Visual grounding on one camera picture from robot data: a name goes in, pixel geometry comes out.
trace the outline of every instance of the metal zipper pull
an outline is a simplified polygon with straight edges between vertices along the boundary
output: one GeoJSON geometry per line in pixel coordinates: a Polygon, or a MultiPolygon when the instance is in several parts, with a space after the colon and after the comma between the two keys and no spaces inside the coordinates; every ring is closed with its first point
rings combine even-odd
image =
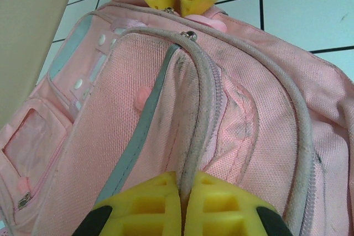
{"type": "Polygon", "coordinates": [[[168,14],[175,14],[175,10],[173,8],[165,8],[163,11],[168,14]]]}
{"type": "Polygon", "coordinates": [[[28,192],[24,195],[24,197],[20,201],[18,201],[17,204],[18,209],[20,210],[24,208],[30,200],[31,200],[31,194],[30,192],[28,192]]]}
{"type": "Polygon", "coordinates": [[[181,35],[188,38],[191,41],[197,41],[198,39],[198,35],[191,30],[189,30],[188,32],[181,32],[181,35]]]}

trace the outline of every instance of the backpack pocket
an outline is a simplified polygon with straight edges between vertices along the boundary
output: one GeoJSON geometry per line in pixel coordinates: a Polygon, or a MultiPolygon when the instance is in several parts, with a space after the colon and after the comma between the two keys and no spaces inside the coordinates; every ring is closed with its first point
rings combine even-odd
{"type": "Polygon", "coordinates": [[[30,232],[71,127],[50,102],[30,98],[0,132],[0,199],[11,226],[30,232]]]}

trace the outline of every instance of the pink backpack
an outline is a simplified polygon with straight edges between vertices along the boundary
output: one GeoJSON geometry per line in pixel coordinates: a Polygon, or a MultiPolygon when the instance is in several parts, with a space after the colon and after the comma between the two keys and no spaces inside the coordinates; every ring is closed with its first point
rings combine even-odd
{"type": "Polygon", "coordinates": [[[81,18],[1,130],[8,234],[72,235],[97,198],[166,171],[184,200],[202,170],[274,205],[294,235],[352,235],[350,79],[215,7],[143,6],[81,18]]]}

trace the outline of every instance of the white tile floor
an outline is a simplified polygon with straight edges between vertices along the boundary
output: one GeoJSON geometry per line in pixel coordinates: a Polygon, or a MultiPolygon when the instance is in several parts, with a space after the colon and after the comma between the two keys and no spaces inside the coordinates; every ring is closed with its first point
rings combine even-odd
{"type": "MultiPolygon", "coordinates": [[[[76,21],[108,1],[69,0],[39,78],[76,21]]],[[[219,0],[218,6],[336,64],[354,80],[354,0],[219,0]]]]}

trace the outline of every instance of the pink fabric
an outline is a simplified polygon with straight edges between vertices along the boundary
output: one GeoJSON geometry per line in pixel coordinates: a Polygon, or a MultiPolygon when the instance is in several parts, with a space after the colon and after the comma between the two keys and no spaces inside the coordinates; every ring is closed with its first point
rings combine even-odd
{"type": "MultiPolygon", "coordinates": [[[[120,7],[118,2],[145,6],[142,0],[114,0],[96,11],[65,67],[54,80],[43,79],[0,132],[0,206],[15,235],[71,235],[124,152],[173,43],[141,33],[115,34],[127,19],[198,35],[198,45],[220,68],[225,98],[217,135],[211,137],[199,168],[285,214],[299,159],[294,105],[269,69],[231,36],[276,62],[296,83],[311,116],[316,197],[309,235],[353,235],[354,85],[341,70],[220,10],[208,11],[208,19],[192,17],[200,24],[178,22],[177,16],[153,14],[147,8],[120,7]],[[219,26],[219,32],[212,30],[219,26]],[[107,39],[98,45],[101,34],[107,39]],[[107,58],[98,78],[73,89],[78,78],[89,79],[102,55],[107,58]],[[70,112],[78,98],[80,110],[70,112]],[[36,190],[36,196],[17,210],[27,187],[36,190]]],[[[183,162],[181,153],[195,137],[196,113],[207,108],[199,102],[200,75],[188,51],[180,49],[173,56],[146,142],[124,190],[177,170],[183,162]]]]}

